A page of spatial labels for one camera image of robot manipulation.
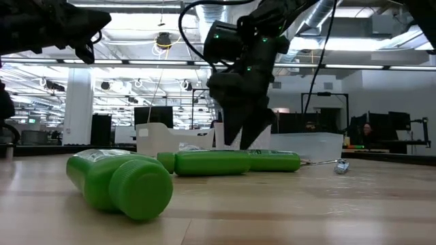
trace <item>white plastic bin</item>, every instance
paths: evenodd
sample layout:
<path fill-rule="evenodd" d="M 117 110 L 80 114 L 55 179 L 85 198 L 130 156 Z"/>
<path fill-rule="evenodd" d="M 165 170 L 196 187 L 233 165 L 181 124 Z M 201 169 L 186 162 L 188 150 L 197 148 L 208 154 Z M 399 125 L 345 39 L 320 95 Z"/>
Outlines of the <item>white plastic bin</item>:
<path fill-rule="evenodd" d="M 180 143 L 212 149 L 213 135 L 214 129 L 169 129 L 159 122 L 136 125 L 136 151 L 156 157 L 159 152 L 178 152 Z"/>
<path fill-rule="evenodd" d="M 271 150 L 296 152 L 314 163 L 341 158 L 343 135 L 335 133 L 280 133 L 271 135 Z"/>
<path fill-rule="evenodd" d="M 236 136 L 233 144 L 231 146 L 226 146 L 224 144 L 224 124 L 222 122 L 216 122 L 215 127 L 215 145 L 217 150 L 239 150 L 240 149 L 240 138 L 242 130 Z M 249 149 L 256 150 L 268 150 L 270 148 L 271 139 L 271 126 L 268 126 L 259 137 L 252 143 Z"/>

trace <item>green cylinder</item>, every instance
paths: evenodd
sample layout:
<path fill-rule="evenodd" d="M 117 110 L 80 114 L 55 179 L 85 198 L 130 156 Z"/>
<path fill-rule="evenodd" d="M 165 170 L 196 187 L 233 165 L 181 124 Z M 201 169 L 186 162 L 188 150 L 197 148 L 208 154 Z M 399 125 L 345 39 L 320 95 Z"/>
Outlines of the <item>green cylinder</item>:
<path fill-rule="evenodd" d="M 254 172 L 294 172 L 300 157 L 294 152 L 275 150 L 192 150 L 163 152 L 157 160 L 179 176 L 220 176 Z"/>
<path fill-rule="evenodd" d="M 70 157 L 67 175 L 86 202 L 121 210 L 135 220 L 157 217 L 169 204 L 172 181 L 156 159 L 126 150 L 85 150 Z"/>
<path fill-rule="evenodd" d="M 300 169 L 300 156 L 278 150 L 247 150 L 253 172 L 295 172 Z"/>
<path fill-rule="evenodd" d="M 166 167 L 174 168 L 174 172 L 179 176 L 236 175 L 250 169 L 248 154 L 233 150 L 162 152 L 157 154 L 157 160 Z"/>

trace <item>white pillar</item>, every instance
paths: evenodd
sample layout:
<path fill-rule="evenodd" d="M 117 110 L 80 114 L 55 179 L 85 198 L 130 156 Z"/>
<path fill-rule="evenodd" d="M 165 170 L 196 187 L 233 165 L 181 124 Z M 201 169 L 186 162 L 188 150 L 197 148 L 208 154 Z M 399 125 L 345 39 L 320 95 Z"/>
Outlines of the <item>white pillar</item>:
<path fill-rule="evenodd" d="M 430 65 L 436 66 L 436 55 L 429 55 Z"/>
<path fill-rule="evenodd" d="M 63 145 L 90 144 L 94 86 L 90 69 L 69 69 Z"/>

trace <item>wooden table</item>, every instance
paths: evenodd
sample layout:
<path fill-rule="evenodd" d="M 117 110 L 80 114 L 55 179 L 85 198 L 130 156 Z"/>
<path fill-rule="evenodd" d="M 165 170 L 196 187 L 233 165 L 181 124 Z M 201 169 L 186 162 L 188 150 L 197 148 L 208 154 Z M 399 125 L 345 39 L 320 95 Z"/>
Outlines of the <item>wooden table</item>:
<path fill-rule="evenodd" d="M 436 168 L 350 160 L 296 173 L 174 177 L 139 224 L 98 212 L 65 175 L 68 156 L 0 162 L 0 245 L 436 244 Z"/>

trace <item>green bottle cap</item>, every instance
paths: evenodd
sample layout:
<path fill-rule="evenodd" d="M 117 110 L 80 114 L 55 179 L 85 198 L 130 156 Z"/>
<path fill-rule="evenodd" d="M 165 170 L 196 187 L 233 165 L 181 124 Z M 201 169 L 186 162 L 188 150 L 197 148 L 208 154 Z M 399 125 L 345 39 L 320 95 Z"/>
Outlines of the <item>green bottle cap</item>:
<path fill-rule="evenodd" d="M 170 203 L 171 176 L 156 163 L 131 160 L 112 175 L 109 196 L 128 217 L 137 221 L 150 220 L 159 216 Z"/>
<path fill-rule="evenodd" d="M 168 170 L 168 173 L 174 173 L 174 165 L 176 164 L 176 154 L 171 152 L 157 153 L 157 160 L 162 163 L 163 167 Z"/>

